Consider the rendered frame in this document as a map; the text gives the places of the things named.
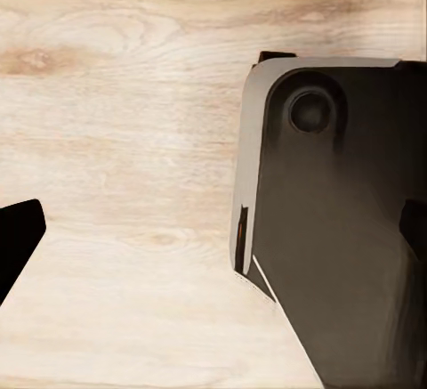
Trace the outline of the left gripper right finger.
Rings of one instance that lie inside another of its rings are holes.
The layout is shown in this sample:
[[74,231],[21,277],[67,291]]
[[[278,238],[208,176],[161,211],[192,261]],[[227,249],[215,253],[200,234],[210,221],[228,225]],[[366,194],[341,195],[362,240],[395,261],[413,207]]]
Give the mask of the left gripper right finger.
[[407,199],[400,216],[399,230],[427,270],[427,202]]

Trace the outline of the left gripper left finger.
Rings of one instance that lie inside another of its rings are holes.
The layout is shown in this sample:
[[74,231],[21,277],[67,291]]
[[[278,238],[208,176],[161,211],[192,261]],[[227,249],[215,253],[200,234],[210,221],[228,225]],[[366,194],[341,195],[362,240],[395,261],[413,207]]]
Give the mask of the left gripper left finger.
[[45,232],[38,199],[0,208],[0,306]]

